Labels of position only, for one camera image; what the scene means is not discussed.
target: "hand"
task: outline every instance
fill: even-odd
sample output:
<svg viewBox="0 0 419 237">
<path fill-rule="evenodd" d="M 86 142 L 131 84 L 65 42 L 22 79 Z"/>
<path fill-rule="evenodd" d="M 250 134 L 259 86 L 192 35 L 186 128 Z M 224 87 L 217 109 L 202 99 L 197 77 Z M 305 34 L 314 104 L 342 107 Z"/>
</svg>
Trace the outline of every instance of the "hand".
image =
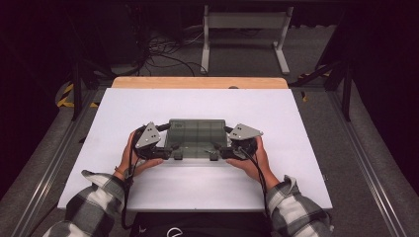
<svg viewBox="0 0 419 237">
<path fill-rule="evenodd" d="M 280 181 L 272 173 L 271 168 L 269 167 L 268 154 L 266 153 L 265 148 L 263 147 L 262 137 L 255 137 L 258 144 L 258 149 L 256 154 L 253 156 L 254 160 L 257 161 L 259 168 L 262 171 L 263 176 L 265 177 L 267 190 L 270 190 L 272 187 L 277 185 Z M 246 174 L 261 183 L 259 179 L 259 172 L 256 166 L 252 163 L 251 160 L 236 160 L 236 159 L 226 159 L 226 162 L 236 168 L 242 169 Z"/>
<path fill-rule="evenodd" d="M 128 142 L 126 144 L 126 148 L 124 149 L 124 153 L 123 153 L 123 158 L 121 160 L 121 164 L 118 167 L 118 170 L 120 170 L 122 172 L 124 172 L 129 167 L 129 150 L 130 150 L 131 142 L 132 142 L 132 139 L 133 139 L 133 135 L 134 135 L 134 132 L 132 132 L 129 135 L 129 139 L 128 139 Z M 132 151 L 131 164 L 132 165 L 135 165 L 135 163 L 136 163 L 137 160 L 138 160 L 138 157 L 136 156 L 135 152 Z M 146 170 L 148 168 L 151 168 L 151 167 L 154 167 L 156 165 L 159 165 L 161 163 L 163 163 L 163 159 L 146 160 L 141 165 L 139 165 L 139 166 L 136 167 L 133 175 L 134 176 L 137 176 L 137 175 L 141 174 L 144 170 Z M 125 180 L 124 175 L 122 175 L 120 172 L 117 172 L 116 171 L 114 173 L 114 176 L 117 177 L 117 178 L 119 178 L 122 181 Z"/>
</svg>

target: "white metal stand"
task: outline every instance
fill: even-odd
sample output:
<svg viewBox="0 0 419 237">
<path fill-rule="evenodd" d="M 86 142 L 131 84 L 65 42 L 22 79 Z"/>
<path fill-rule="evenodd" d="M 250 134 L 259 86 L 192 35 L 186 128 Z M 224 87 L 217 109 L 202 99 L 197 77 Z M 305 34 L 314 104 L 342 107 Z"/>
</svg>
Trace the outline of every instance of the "white metal stand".
<svg viewBox="0 0 419 237">
<path fill-rule="evenodd" d="M 210 64 L 210 28 L 234 28 L 234 29 L 281 29 L 281 36 L 274 41 L 274 49 L 280 63 L 283 74 L 290 74 L 289 67 L 283 53 L 283 45 L 287 30 L 293 15 L 293 7 L 286 12 L 276 13 L 225 13 L 210 12 L 209 6 L 204 11 L 204 48 L 201 62 L 201 72 L 209 72 Z"/>
</svg>

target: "black and white plaid sleeve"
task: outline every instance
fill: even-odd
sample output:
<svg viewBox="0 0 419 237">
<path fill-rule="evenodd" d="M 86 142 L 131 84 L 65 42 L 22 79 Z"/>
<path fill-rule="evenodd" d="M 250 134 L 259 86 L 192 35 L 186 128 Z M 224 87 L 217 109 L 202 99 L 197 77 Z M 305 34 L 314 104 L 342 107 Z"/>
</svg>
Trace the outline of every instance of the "black and white plaid sleeve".
<svg viewBox="0 0 419 237">
<path fill-rule="evenodd" d="M 319 205 L 299 192 L 295 178 L 285 180 L 267 195 L 274 233 L 278 236 L 331 236 L 330 217 Z"/>
<path fill-rule="evenodd" d="M 67 204 L 65 220 L 54 224 L 43 236 L 108 236 L 117 212 L 124 207 L 124 183 L 109 174 L 82 171 L 92 182 Z"/>
</svg>

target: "table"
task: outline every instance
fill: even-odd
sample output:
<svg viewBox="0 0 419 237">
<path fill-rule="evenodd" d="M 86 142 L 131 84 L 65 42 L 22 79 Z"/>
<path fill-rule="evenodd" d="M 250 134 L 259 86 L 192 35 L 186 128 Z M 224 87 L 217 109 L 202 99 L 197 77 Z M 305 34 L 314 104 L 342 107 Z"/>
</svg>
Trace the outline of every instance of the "table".
<svg viewBox="0 0 419 237">
<path fill-rule="evenodd" d="M 230 86 L 243 89 L 223 89 Z M 58 207 L 65 208 L 90 185 L 80 175 L 83 169 L 112 173 L 127 135 L 143 123 L 225 119 L 228 126 L 241 122 L 264 131 L 273 172 L 280 179 L 284 174 L 296 177 L 304 194 L 331 208 L 293 93 L 287 88 L 280 78 L 117 78 L 102 100 Z M 161 136 L 159 146 L 165 133 Z M 127 209 L 261 211 L 264 204 L 260 185 L 241 170 L 223 160 L 184 159 L 165 161 L 135 178 Z"/>
</svg>

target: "right hand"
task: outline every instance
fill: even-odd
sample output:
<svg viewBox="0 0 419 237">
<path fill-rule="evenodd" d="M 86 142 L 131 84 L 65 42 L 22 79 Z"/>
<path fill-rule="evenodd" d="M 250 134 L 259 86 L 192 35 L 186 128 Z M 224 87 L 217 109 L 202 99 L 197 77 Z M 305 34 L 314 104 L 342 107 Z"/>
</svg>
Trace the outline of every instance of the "right hand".
<svg viewBox="0 0 419 237">
<path fill-rule="evenodd" d="M 258 149 L 256 150 L 256 154 L 253 156 L 253 159 L 257 161 L 259 168 L 262 171 L 263 176 L 265 177 L 267 190 L 270 190 L 272 187 L 277 185 L 280 181 L 275 177 L 272 173 L 271 168 L 269 167 L 269 160 L 268 154 L 263 146 L 262 137 L 257 136 L 255 137 L 256 142 L 258 144 Z M 256 180 L 257 182 L 261 183 L 259 179 L 259 172 L 255 165 L 250 160 L 236 160 L 236 159 L 226 159 L 226 162 L 236 168 L 242 169 L 246 174 Z"/>
</svg>

